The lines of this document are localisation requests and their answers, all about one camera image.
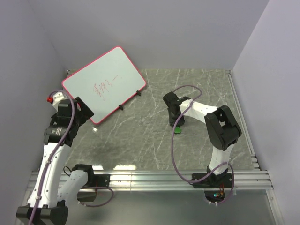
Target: wall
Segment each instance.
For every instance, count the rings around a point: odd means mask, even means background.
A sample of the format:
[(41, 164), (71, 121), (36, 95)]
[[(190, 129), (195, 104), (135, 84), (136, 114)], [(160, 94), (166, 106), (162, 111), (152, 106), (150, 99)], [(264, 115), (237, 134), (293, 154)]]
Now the wall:
[(67, 68), (121, 45), (139, 68), (232, 69), (268, 0), (29, 0)]
[(32, 170), (43, 153), (54, 113), (46, 97), (60, 87), (63, 67), (27, 1), (0, 3), (1, 224), (15, 221)]
[(255, 152), (287, 225), (300, 220), (299, 10), (299, 0), (270, 0), (233, 69)]

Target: purple cable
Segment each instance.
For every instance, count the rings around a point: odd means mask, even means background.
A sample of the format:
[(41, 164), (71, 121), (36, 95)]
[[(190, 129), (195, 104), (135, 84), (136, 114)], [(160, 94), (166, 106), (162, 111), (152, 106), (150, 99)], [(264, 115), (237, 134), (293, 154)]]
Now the purple cable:
[[(62, 93), (64, 93), (66, 95), (66, 97), (70, 100), (71, 106), (72, 106), (72, 115), (71, 115), (70, 123), (69, 123), (69, 125), (68, 125), (68, 127), (67, 127), (67, 129), (66, 129), (66, 131), (64, 133), (64, 135), (61, 137), (61, 139), (59, 140), (59, 142), (57, 143), (57, 145), (53, 149), (53, 151), (50, 154), (50, 156), (49, 156), (49, 158), (48, 158), (47, 161), (51, 161), (52, 160), (52, 158), (55, 155), (57, 149), (60, 147), (61, 143), (65, 140), (66, 136), (68, 135), (68, 132), (71, 129), (71, 126), (72, 126), (73, 120), (74, 120), (74, 116), (75, 116), (75, 106), (74, 106), (74, 102), (73, 102), (72, 98), (70, 97), (70, 95), (66, 91), (64, 91), (64, 90), (54, 90), (53, 92), (51, 92), (51, 94), (49, 96), (52, 96), (56, 92), (62, 92)], [(43, 184), (44, 184), (44, 181), (45, 181), (45, 176), (46, 176), (48, 167), (49, 167), (49, 163), (46, 163), (46, 165), (45, 165), (45, 167), (43, 169), (42, 175), (41, 175), (41, 179), (40, 179), (39, 185), (38, 185), (37, 196), (41, 196), (41, 194), (42, 194)], [(35, 202), (35, 204), (34, 204), (34, 207), (33, 207), (33, 210), (32, 210), (32, 213), (31, 213), (28, 225), (31, 225), (31, 223), (33, 221), (34, 215), (35, 215), (36, 210), (38, 208), (38, 202), (39, 202), (39, 199), (37, 199), (36, 202)]]
[(112, 193), (111, 197), (105, 203), (102, 203), (99, 205), (87, 205), (85, 203), (80, 202), (81, 205), (86, 206), (86, 207), (96, 208), (96, 207), (104, 206), (104, 205), (108, 204), (113, 199), (113, 196), (114, 196), (114, 192), (110, 187), (85, 187), (85, 189), (106, 189), (106, 190), (110, 190)]
[[(200, 94), (199, 94), (197, 97), (193, 98), (193, 101), (195, 101), (197, 98), (199, 98), (199, 97), (202, 95), (201, 89), (198, 88), (198, 87), (196, 87), (196, 86), (193, 86), (193, 85), (183, 85), (183, 86), (180, 86), (180, 87), (176, 88), (174, 91), (177, 91), (178, 89), (183, 88), (183, 87), (192, 87), (192, 88), (196, 88), (197, 90), (200, 91)], [(198, 179), (198, 180), (188, 180), (188, 179), (184, 178), (184, 177), (181, 175), (181, 173), (179, 172), (179, 170), (178, 170), (178, 168), (177, 168), (177, 166), (176, 166), (176, 162), (175, 162), (175, 158), (174, 158), (174, 150), (173, 150), (175, 129), (176, 129), (176, 126), (177, 126), (179, 120), (181, 119), (181, 117), (183, 117), (183, 115), (184, 115), (184, 114), (185, 114), (185, 113), (193, 106), (193, 101), (191, 101), (191, 104), (189, 105), (189, 107), (188, 107), (185, 111), (183, 111), (183, 113), (182, 113), (182, 114), (177, 118), (177, 120), (175, 121), (175, 124), (174, 124), (174, 126), (173, 126), (172, 137), (171, 137), (171, 159), (172, 159), (173, 167), (174, 167), (176, 173), (178, 174), (178, 176), (179, 176), (182, 180), (188, 182), (189, 184), (199, 183), (199, 182), (205, 180), (205, 179), (208, 178), (214, 171), (216, 171), (218, 168), (220, 168), (221, 166), (227, 164), (227, 162), (221, 163), (220, 165), (216, 166), (213, 170), (211, 170), (208, 174), (206, 174), (204, 177), (202, 177), (202, 178), (200, 178), (200, 179)], [(228, 165), (230, 166), (231, 171), (232, 171), (232, 187), (231, 187), (231, 191), (230, 191), (230, 193), (229, 193), (229, 196), (230, 196), (230, 195), (232, 194), (232, 191), (233, 191), (233, 188), (234, 188), (234, 172), (233, 172), (233, 167), (231, 166), (231, 164), (228, 163)]]

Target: purple hose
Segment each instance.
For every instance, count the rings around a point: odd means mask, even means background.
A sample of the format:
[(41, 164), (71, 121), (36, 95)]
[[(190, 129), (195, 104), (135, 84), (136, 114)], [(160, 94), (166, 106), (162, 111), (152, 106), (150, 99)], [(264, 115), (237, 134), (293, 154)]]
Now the purple hose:
[[(74, 116), (75, 116), (75, 106), (74, 106), (74, 102), (73, 102), (72, 98), (70, 97), (70, 95), (66, 91), (64, 91), (64, 90), (54, 90), (53, 92), (51, 92), (51, 94), (49, 96), (52, 96), (56, 92), (62, 92), (62, 93), (64, 93), (66, 95), (66, 97), (70, 100), (71, 106), (72, 106), (72, 115), (71, 115), (70, 123), (69, 123), (69, 125), (68, 125), (68, 127), (67, 127), (67, 129), (66, 129), (66, 131), (64, 133), (64, 135), (61, 137), (60, 141), (57, 143), (57, 145), (53, 149), (52, 153), (50, 154), (50, 156), (48, 158), (48, 161), (52, 160), (52, 158), (55, 155), (57, 149), (60, 147), (61, 143), (65, 140), (66, 136), (68, 135), (68, 133), (69, 133), (69, 131), (71, 129), (71, 126), (72, 126), (73, 120), (74, 120)], [(45, 165), (45, 167), (43, 169), (42, 175), (41, 175), (41, 179), (40, 179), (39, 185), (38, 185), (37, 196), (41, 196), (41, 194), (42, 194), (43, 184), (44, 184), (44, 181), (45, 181), (45, 176), (46, 176), (48, 167), (49, 167), (49, 164), (46, 163), (46, 165)], [(38, 202), (39, 202), (39, 199), (37, 199), (36, 202), (35, 202), (35, 204), (34, 204), (34, 207), (33, 207), (33, 210), (32, 210), (32, 213), (31, 213), (28, 225), (32, 224), (34, 215), (35, 215), (35, 213), (37, 211), (37, 208), (38, 208)]]
[(86, 207), (96, 208), (96, 207), (104, 206), (104, 205), (108, 204), (113, 199), (113, 196), (114, 196), (114, 192), (110, 187), (85, 187), (85, 189), (107, 189), (107, 190), (110, 190), (112, 193), (111, 197), (105, 203), (102, 203), (99, 205), (87, 205), (85, 203), (80, 202), (81, 205), (86, 206)]
[[(200, 91), (200, 94), (193, 98), (193, 101), (196, 100), (197, 98), (199, 98), (201, 95), (202, 95), (202, 91), (200, 90), (200, 88), (196, 87), (196, 86), (193, 86), (193, 85), (183, 85), (183, 86), (180, 86), (178, 88), (176, 88), (174, 91), (177, 91), (178, 89), (180, 88), (183, 88), (183, 87), (192, 87), (192, 88), (196, 88), (197, 90)], [(175, 124), (173, 126), (173, 132), (172, 132), (172, 137), (171, 137), (171, 159), (172, 159), (172, 164), (173, 164), (173, 167), (176, 171), (176, 173), (178, 174), (178, 176), (183, 179), (184, 181), (190, 183), (190, 184), (194, 184), (194, 183), (199, 183), (203, 180), (205, 180), (206, 178), (208, 178), (214, 171), (216, 171), (219, 167), (223, 166), (223, 165), (226, 165), (227, 162), (223, 162), (221, 163), (220, 165), (218, 165), (217, 167), (215, 167), (213, 170), (211, 170), (208, 174), (206, 174), (204, 177), (198, 179), (198, 180), (188, 180), (186, 178), (184, 178), (181, 173), (179, 172), (177, 166), (176, 166), (176, 162), (175, 162), (175, 158), (174, 158), (174, 150), (173, 150), (173, 144), (174, 144), (174, 135), (175, 135), (175, 129), (176, 129), (176, 126), (179, 122), (179, 120), (181, 119), (181, 117), (183, 117), (183, 115), (193, 106), (193, 101), (191, 101), (191, 104), (189, 105), (189, 107), (183, 111), (183, 113), (177, 118), (177, 120), (175, 121)], [(234, 188), (234, 171), (233, 171), (233, 167), (231, 166), (231, 164), (229, 164), (230, 168), (231, 168), (231, 171), (232, 171), (232, 187), (231, 187), (231, 190), (230, 190), (230, 193), (229, 193), (229, 196), (232, 195), (232, 192), (233, 192), (233, 188)]]

